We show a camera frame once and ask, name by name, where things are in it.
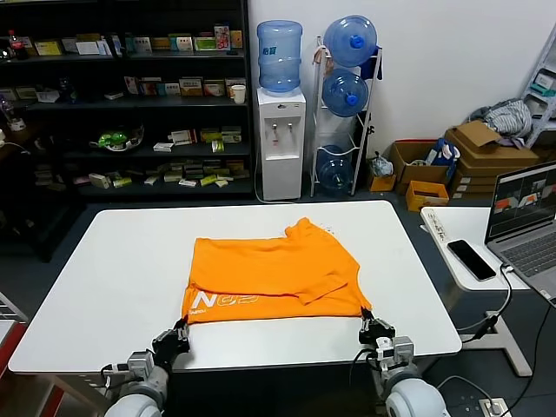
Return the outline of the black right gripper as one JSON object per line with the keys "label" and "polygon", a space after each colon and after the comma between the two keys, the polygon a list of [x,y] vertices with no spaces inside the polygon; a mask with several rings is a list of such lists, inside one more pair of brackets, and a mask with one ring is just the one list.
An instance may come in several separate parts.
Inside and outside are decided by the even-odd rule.
{"label": "black right gripper", "polygon": [[394,327],[374,316],[371,310],[361,307],[361,328],[358,333],[361,345],[377,353],[394,350]]}

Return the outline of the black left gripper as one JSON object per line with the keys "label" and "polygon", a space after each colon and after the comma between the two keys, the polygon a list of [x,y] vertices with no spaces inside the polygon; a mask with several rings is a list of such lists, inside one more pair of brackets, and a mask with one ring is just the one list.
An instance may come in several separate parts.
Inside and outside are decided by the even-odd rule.
{"label": "black left gripper", "polygon": [[162,331],[152,342],[154,351],[154,364],[164,370],[171,370],[179,354],[188,353],[190,350],[189,327],[182,319],[175,325]]}

